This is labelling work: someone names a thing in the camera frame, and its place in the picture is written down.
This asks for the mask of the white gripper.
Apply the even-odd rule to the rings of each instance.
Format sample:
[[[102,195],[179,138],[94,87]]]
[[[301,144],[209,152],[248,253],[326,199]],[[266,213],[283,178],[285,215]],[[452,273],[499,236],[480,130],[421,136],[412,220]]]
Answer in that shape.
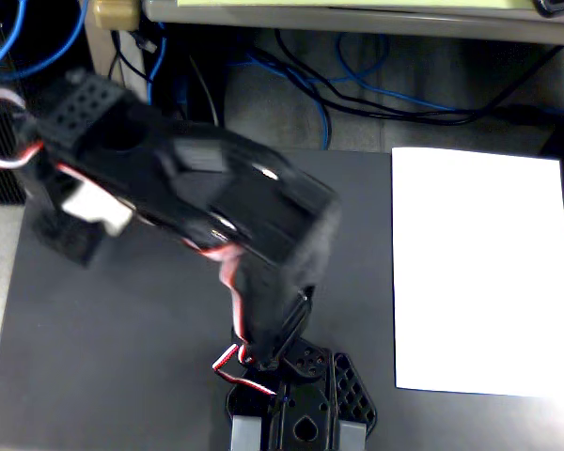
[[[110,236],[118,236],[133,218],[133,210],[104,189],[82,182],[62,203],[70,216],[90,224],[102,225]]]

